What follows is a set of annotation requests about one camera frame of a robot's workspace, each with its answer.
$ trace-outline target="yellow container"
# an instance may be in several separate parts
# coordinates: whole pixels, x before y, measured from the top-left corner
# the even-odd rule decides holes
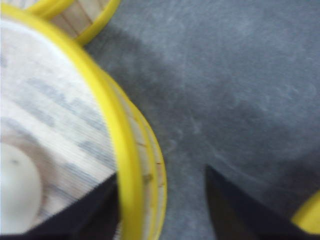
[[[310,234],[320,234],[320,191],[298,209],[292,222]]]
[[[1,0],[51,21],[81,45],[108,23],[120,0]]]
[[[8,109],[7,114],[12,115],[15,111],[16,103],[24,104],[23,101],[21,103],[19,102],[19,99],[17,99],[17,95],[19,95],[18,93],[23,94],[23,92],[27,91],[27,89],[23,89],[23,78],[28,74],[34,75],[28,78],[28,81],[32,84],[33,88],[37,87],[34,86],[37,85],[37,78],[49,78],[49,75],[53,74],[54,80],[56,81],[48,81],[47,83],[59,86],[60,84],[65,84],[64,82],[59,82],[60,75],[63,74],[62,72],[64,71],[64,66],[70,65],[75,77],[70,77],[70,83],[67,83],[66,87],[62,87],[62,90],[70,89],[70,92],[67,92],[67,94],[70,94],[71,96],[73,94],[78,94],[79,97],[81,97],[81,95],[85,95],[86,89],[74,93],[72,86],[72,84],[74,84],[72,81],[75,81],[77,76],[83,79],[85,88],[89,89],[89,92],[94,96],[95,100],[93,101],[99,106],[101,116],[104,119],[104,124],[108,129],[110,146],[113,152],[113,155],[111,154],[111,156],[114,156],[114,160],[117,164],[119,205],[121,212],[121,239],[158,239],[165,217],[167,202],[166,171],[159,144],[144,116],[129,100],[117,83],[106,72],[99,68],[92,59],[74,43],[72,39],[67,37],[52,24],[29,14],[26,11],[19,10],[18,8],[6,4],[1,4],[1,28],[1,33],[5,33],[1,34],[1,61],[3,61],[1,64],[4,66],[1,67],[3,68],[1,69],[1,91],[4,90],[4,94],[1,96],[1,134],[3,133],[2,114],[6,111],[6,108]],[[8,34],[11,31],[14,33],[13,39],[10,39],[10,34]],[[68,63],[59,65],[59,62],[56,63],[55,61],[50,60],[49,57],[46,57],[42,61],[42,55],[34,52],[28,55],[28,58],[30,59],[26,64],[30,66],[32,66],[32,64],[37,64],[36,66],[40,65],[41,67],[39,68],[39,71],[33,72],[31,69],[32,67],[26,67],[25,71],[21,71],[18,68],[17,70],[12,68],[12,65],[14,64],[20,63],[21,65],[24,65],[25,63],[23,57],[14,59],[10,52],[11,49],[13,52],[16,51],[17,56],[20,56],[25,51],[33,51],[31,45],[25,42],[28,41],[28,39],[31,39],[32,41],[33,38],[35,41],[39,42],[39,44],[33,42],[35,46],[39,46],[42,43],[45,44],[43,49],[47,51],[46,54],[48,54],[48,56],[52,55],[53,58],[54,55],[57,54],[58,58],[65,59]],[[20,43],[23,44],[24,47],[18,49]],[[11,58],[13,58],[13,60],[10,60],[9,57],[9,61],[7,61],[8,54],[11,54]],[[53,71],[50,66],[46,65],[46,63],[50,63],[50,61],[59,66],[59,69],[52,68],[56,70],[54,73],[52,73]],[[7,73],[7,68],[12,68],[9,73]],[[48,69],[45,74],[42,73],[43,68]],[[12,85],[14,85],[12,81],[17,82],[18,89],[16,89],[17,94],[10,95],[8,92],[9,90],[6,91],[6,88],[10,89]],[[41,93],[42,95],[44,93],[44,95],[48,95],[50,97],[50,95],[53,94],[51,88],[47,88],[46,86],[42,86],[42,88],[45,90],[45,92]],[[24,101],[28,101],[29,98],[35,98],[36,92],[34,93],[34,96],[27,95],[24,98]],[[44,102],[48,101],[48,103],[50,103],[52,99],[40,98],[41,94],[38,94],[39,98],[36,98],[36,101],[30,101],[31,105],[37,104],[37,106],[42,106],[41,104],[43,104],[43,106],[45,106],[44,108],[48,108],[40,108],[40,110],[42,109],[41,111],[37,110],[38,113],[40,112],[38,117],[46,117],[46,121],[48,119],[50,120],[51,116],[56,115],[58,115],[57,119],[59,121],[62,121],[61,118],[64,116],[67,118],[67,115],[69,114],[68,112],[61,113],[60,111],[55,112],[54,110],[49,109],[50,105]],[[59,100],[58,104],[56,102],[52,102],[53,105],[56,105],[57,109],[63,110],[63,107],[65,107],[64,104],[68,101],[74,103],[74,101],[70,99],[65,99],[65,96],[61,97],[59,95],[55,95],[55,97],[56,96],[62,99]],[[8,99],[10,98],[8,103],[12,103],[12,106],[5,105],[6,97]],[[32,117],[31,114],[36,111],[35,108],[30,108],[29,111],[26,111],[24,108],[17,108],[23,114],[25,113],[21,120],[22,124],[27,122],[28,118]],[[72,124],[71,122],[73,117],[74,116],[71,114],[71,120],[69,120],[69,122],[64,126],[73,128],[74,126],[70,125]],[[39,136],[41,136],[41,134],[46,130],[50,131],[49,127],[51,125],[59,125],[57,122],[53,122],[52,124],[49,122],[45,125],[37,119],[35,119],[35,122],[35,124],[28,125],[27,129],[30,130],[33,128],[32,131],[39,131]],[[57,152],[61,150],[61,152],[71,156],[71,158],[70,156],[65,157],[60,162],[64,164],[68,163],[69,158],[74,161],[73,164],[76,165],[77,161],[83,161],[80,167],[83,168],[84,171],[92,171],[93,174],[95,174],[92,169],[96,169],[102,174],[101,179],[104,176],[107,176],[106,171],[103,170],[105,169],[103,165],[95,168],[94,165],[90,165],[91,162],[86,162],[86,157],[88,155],[79,154],[74,157],[74,154],[77,154],[77,149],[79,149],[77,148],[78,145],[75,147],[72,145],[70,149],[67,150],[64,149],[65,145],[61,143],[64,139],[57,134],[61,133],[63,135],[63,131],[64,129],[60,132],[52,131],[52,135],[50,135],[48,139],[43,136],[42,138],[39,137],[40,142],[45,142],[49,148],[55,148]],[[85,137],[90,135],[90,133],[86,131],[80,131],[80,133]],[[58,139],[57,145],[52,145],[51,139]]]

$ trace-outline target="white knob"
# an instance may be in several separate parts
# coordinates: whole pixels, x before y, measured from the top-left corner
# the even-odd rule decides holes
[[[1,234],[20,234],[31,227],[41,206],[42,186],[31,159],[1,143]]]

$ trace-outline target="round container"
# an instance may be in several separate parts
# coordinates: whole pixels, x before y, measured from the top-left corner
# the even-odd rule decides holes
[[[292,222],[310,234],[320,234],[320,191],[298,209]]]
[[[34,225],[117,171],[121,239],[159,237],[167,181],[150,125],[74,41],[6,4],[1,5],[1,141],[21,149],[39,169],[44,201]]]
[[[120,0],[1,0],[51,21],[81,45],[108,23]]]

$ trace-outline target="yellow rim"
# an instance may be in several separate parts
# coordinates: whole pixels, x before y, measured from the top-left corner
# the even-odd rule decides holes
[[[91,58],[58,28],[7,4],[1,4],[1,13],[31,26],[50,39],[70,58],[86,80],[108,126],[118,165],[122,239],[141,239],[144,201],[139,155],[126,113],[115,92],[101,77],[101,70]]]
[[[26,10],[46,20],[52,19],[69,7],[75,0],[40,0]]]
[[[292,222],[310,234],[320,234],[320,191],[298,209]]]
[[[84,30],[75,40],[80,45],[89,43],[109,22],[111,17],[116,12],[121,0],[110,0],[105,6],[103,12],[95,19],[93,24]]]
[[[112,80],[110,83],[118,90],[118,92],[121,94],[121,97],[130,106],[130,108],[134,114],[134,117],[137,119],[137,123],[140,126],[140,130],[142,132],[143,138],[147,142],[146,147],[147,147],[147,154],[148,154],[148,165],[150,167],[150,173],[152,174],[153,179],[154,179],[154,181],[152,181],[152,185],[151,185],[151,191],[152,191],[152,195],[151,195],[151,223],[150,223],[150,231],[149,231],[147,239],[153,240],[154,239],[153,236],[155,235],[155,232],[158,231],[157,229],[155,229],[156,218],[157,218],[157,206],[158,206],[158,186],[157,186],[157,182],[155,180],[157,179],[158,174],[157,174],[157,169],[156,169],[156,165],[155,165],[156,164],[155,156],[154,156],[152,148],[151,148],[151,139],[149,138],[147,130],[142,123],[142,121],[145,120],[145,118],[143,117],[141,112],[130,101],[130,99],[125,94],[123,89],[112,78],[110,78],[110,79]]]
[[[159,227],[158,229],[155,229],[155,238],[154,239],[158,239],[161,235],[161,230],[165,221],[165,215],[166,215],[166,207],[167,207],[167,198],[168,198],[168,186],[167,186],[167,173],[166,173],[166,168],[165,168],[165,160],[163,158],[162,152],[161,152],[161,148],[160,145],[158,143],[158,140],[156,138],[156,135],[154,133],[154,131],[152,130],[149,122],[146,120],[146,118],[144,117],[144,115],[140,112],[140,110],[130,101],[130,99],[128,98],[128,96],[126,95],[126,93],[123,91],[123,89],[118,85],[118,83],[116,81],[114,81],[111,77],[109,77],[109,79],[111,80],[111,84],[113,84],[120,92],[120,94],[122,95],[122,97],[124,99],[126,99],[128,102],[130,102],[133,105],[133,108],[135,108],[135,110],[139,113],[139,115],[142,117],[143,121],[146,124],[146,127],[148,128],[149,132],[152,135],[152,138],[154,140],[155,146],[157,148],[157,151],[159,153],[159,158],[160,158],[160,162],[161,162],[161,172],[163,174],[163,179],[164,179],[164,183],[163,183],[163,207],[161,209],[161,218],[160,218],[160,223],[159,223]]]

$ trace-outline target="gray surface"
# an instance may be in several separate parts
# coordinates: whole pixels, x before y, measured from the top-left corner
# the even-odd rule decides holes
[[[205,164],[286,217],[319,188],[318,0],[123,0],[86,49],[162,147],[162,240],[214,239]]]

